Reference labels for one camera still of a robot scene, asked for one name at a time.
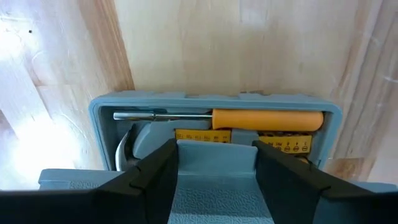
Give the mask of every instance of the wood grain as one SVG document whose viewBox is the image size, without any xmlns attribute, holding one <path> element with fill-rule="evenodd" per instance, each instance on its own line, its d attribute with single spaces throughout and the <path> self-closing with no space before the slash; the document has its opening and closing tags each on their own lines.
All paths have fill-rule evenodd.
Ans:
<svg viewBox="0 0 398 224">
<path fill-rule="evenodd" d="M 139 90 L 329 98 L 357 1 L 125 1 L 120 28 Z"/>
<path fill-rule="evenodd" d="M 46 168 L 102 169 L 88 104 L 134 89 L 113 2 L 0 5 L 0 110 L 19 143 L 2 146 L 1 154 L 20 157 L 5 165 L 20 181 L 0 187 L 37 187 Z"/>
<path fill-rule="evenodd" d="M 101 169 L 88 103 L 133 89 L 329 99 L 344 120 L 328 170 L 387 180 L 397 8 L 396 0 L 0 0 L 0 175 L 9 180 L 0 188 L 36 187 L 50 167 Z"/>
</svg>

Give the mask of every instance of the yellow bit holder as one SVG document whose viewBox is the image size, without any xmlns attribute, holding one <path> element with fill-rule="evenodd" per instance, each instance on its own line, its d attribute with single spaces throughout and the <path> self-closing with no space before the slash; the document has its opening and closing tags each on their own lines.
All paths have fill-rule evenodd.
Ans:
<svg viewBox="0 0 398 224">
<path fill-rule="evenodd" d="M 289 154 L 309 153 L 312 136 L 309 133 L 264 133 L 260 141 Z"/>
<path fill-rule="evenodd" d="M 177 140 L 184 139 L 194 141 L 231 143 L 231 131 L 176 129 L 175 138 Z"/>
</svg>

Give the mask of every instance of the metal tool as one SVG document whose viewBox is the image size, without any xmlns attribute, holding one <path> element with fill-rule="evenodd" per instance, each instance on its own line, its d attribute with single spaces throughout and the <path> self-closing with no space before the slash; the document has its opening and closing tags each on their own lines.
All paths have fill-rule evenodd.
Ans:
<svg viewBox="0 0 398 224">
<path fill-rule="evenodd" d="M 212 114 L 116 111 L 115 120 L 155 121 L 170 119 L 211 119 L 213 129 L 240 128 L 266 131 L 316 131 L 323 123 L 321 111 L 272 111 L 213 109 Z"/>
</svg>

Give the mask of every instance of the light wood panel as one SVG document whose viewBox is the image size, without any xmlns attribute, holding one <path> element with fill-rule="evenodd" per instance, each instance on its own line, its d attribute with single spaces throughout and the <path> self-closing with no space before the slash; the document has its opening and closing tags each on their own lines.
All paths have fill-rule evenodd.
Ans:
<svg viewBox="0 0 398 224">
<path fill-rule="evenodd" d="M 140 90 L 329 98 L 358 1 L 115 1 Z"/>
<path fill-rule="evenodd" d="M 0 6 L 0 110 L 16 138 L 1 148 L 0 176 L 19 179 L 0 189 L 37 187 L 46 168 L 102 169 L 88 103 L 134 89 L 113 2 Z"/>
<path fill-rule="evenodd" d="M 395 0 L 0 0 L 0 189 L 101 169 L 88 103 L 127 89 L 332 100 L 345 119 L 329 171 L 382 180 L 396 17 Z"/>
</svg>

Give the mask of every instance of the screwdriver shaft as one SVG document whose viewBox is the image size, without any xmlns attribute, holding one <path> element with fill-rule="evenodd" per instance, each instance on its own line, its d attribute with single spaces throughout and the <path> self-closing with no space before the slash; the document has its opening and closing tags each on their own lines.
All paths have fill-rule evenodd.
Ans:
<svg viewBox="0 0 398 224">
<path fill-rule="evenodd" d="M 113 119 L 121 121 L 154 121 L 171 119 L 211 119 L 211 114 L 198 113 L 153 113 L 141 111 L 117 111 L 113 113 Z"/>
</svg>

